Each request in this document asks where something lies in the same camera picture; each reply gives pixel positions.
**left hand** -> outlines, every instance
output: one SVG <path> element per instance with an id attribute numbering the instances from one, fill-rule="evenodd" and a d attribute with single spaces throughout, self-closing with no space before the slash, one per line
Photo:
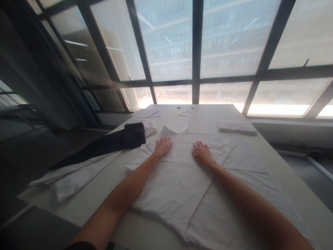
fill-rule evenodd
<path id="1" fill-rule="evenodd" d="M 156 148 L 155 153 L 162 157 L 163 155 L 167 154 L 170 149 L 172 148 L 172 142 L 170 142 L 171 137 L 161 137 L 160 141 L 156 141 Z"/>

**hand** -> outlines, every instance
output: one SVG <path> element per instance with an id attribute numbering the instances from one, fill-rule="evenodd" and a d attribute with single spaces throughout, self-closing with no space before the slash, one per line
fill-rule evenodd
<path id="1" fill-rule="evenodd" d="M 193 143 L 193 146 L 192 154 L 199 165 L 208 167 L 215 162 L 207 144 L 204 145 L 201 141 L 197 141 L 197 143 Z"/>
<path id="2" fill-rule="evenodd" d="M 156 148 L 155 148 L 155 153 L 162 157 L 163 155 L 167 154 L 171 147 L 172 147 L 172 142 L 170 142 L 171 137 L 161 137 L 160 141 L 156 141 Z"/>

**window frame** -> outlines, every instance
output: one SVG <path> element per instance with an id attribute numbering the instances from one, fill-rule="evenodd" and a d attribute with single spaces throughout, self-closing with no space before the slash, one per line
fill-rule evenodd
<path id="1" fill-rule="evenodd" d="M 201 45 L 202 45 L 202 25 L 203 25 L 203 7 L 204 0 L 193 1 L 193 44 L 192 44 L 192 79 L 191 80 L 174 80 L 174 81 L 161 81 L 152 82 L 149 65 L 147 61 L 147 55 L 145 52 L 145 47 L 142 39 L 142 34 L 140 31 L 139 20 L 136 13 L 134 0 L 126 0 L 128 12 L 130 15 L 132 27 L 134 30 L 134 35 L 136 43 L 139 48 L 139 53 L 141 57 L 142 66 L 146 76 L 145 80 L 137 81 L 120 81 L 116 73 L 114 64 L 111 57 L 105 47 L 105 43 L 98 29 L 96 20 L 92 14 L 90 6 L 101 2 L 104 0 L 63 0 L 55 5 L 48 8 L 44 8 L 40 3 L 40 0 L 36 0 L 38 6 L 42 10 L 42 14 L 39 14 L 40 20 L 47 20 L 53 29 L 54 33 L 62 43 L 62 46 L 66 50 L 67 54 L 73 61 L 74 65 L 78 69 L 80 76 L 83 78 L 85 85 L 81 87 L 82 90 L 88 90 L 93 95 L 100 111 L 103 112 L 104 109 L 99 102 L 97 96 L 94 94 L 95 89 L 110 89 L 115 88 L 118 97 L 124 107 L 125 112 L 120 113 L 131 113 L 127 107 L 125 99 L 120 91 L 120 88 L 138 88 L 138 87 L 149 87 L 152 93 L 153 102 L 156 102 L 156 96 L 154 92 L 154 86 L 173 86 L 173 85 L 192 85 L 192 104 L 199 104 L 199 93 L 200 85 L 204 83 L 233 83 L 233 82 L 252 82 L 251 89 L 247 100 L 244 105 L 242 114 L 251 119 L 278 119 L 278 120 L 316 120 L 316 121 L 333 121 L 333 119 L 320 119 L 316 118 L 321 110 L 332 100 L 333 98 L 333 81 L 328 85 L 328 87 L 322 92 L 322 94 L 317 98 L 313 105 L 307 110 L 303 117 L 300 118 L 282 118 L 282 117 L 255 117 L 247 116 L 249 107 L 252 103 L 253 97 L 256 93 L 260 81 L 273 81 L 273 80 L 297 80 L 297 79 L 310 79 L 310 78 L 325 78 L 333 77 L 333 64 L 331 65 L 319 65 L 306 67 L 294 67 L 294 68 L 279 68 L 279 69 L 268 69 L 271 60 L 274 56 L 275 50 L 279 44 L 280 38 L 287 24 L 291 11 L 294 7 L 296 0 L 281 0 L 280 6 L 278 8 L 275 20 L 272 25 L 271 32 L 269 34 L 263 55 L 261 57 L 259 67 L 255 75 L 245 75 L 245 76 L 228 76 L 228 77 L 216 77 L 216 78 L 203 78 L 200 79 L 200 65 L 201 65 Z M 113 81 L 113 85 L 100 85 L 91 86 L 85 79 L 82 71 L 78 67 L 76 60 L 70 54 L 67 49 L 65 42 L 59 35 L 55 26 L 51 22 L 51 16 L 61 13 L 73 6 L 78 6 L 79 10 L 83 16 L 83 19 L 88 27 L 91 37 L 97 47 L 98 53 L 102 58 L 105 68 Z"/>

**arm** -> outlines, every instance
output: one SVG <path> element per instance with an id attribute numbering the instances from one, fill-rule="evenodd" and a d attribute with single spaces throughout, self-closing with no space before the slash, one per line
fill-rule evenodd
<path id="1" fill-rule="evenodd" d="M 192 154 L 221 183 L 256 232 L 272 249 L 313 250 L 301 233 L 272 204 L 214 161 L 207 145 L 197 141 Z"/>
<path id="2" fill-rule="evenodd" d="M 97 250 L 106 249 L 119 220 L 138 198 L 157 162 L 170 151 L 170 139 L 165 136 L 156 141 L 155 152 L 115 187 L 71 244 L 86 241 Z"/>

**forearm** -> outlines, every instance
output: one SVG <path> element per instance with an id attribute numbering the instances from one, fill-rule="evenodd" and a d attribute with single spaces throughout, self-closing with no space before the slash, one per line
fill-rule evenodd
<path id="1" fill-rule="evenodd" d="M 238 209 L 274 249 L 312 249 L 306 239 L 271 203 L 216 162 L 207 166 L 221 183 Z"/>
<path id="2" fill-rule="evenodd" d="M 140 195 L 150 173 L 161 156 L 153 153 L 144 163 L 134 170 L 105 199 L 102 206 L 123 214 Z"/>

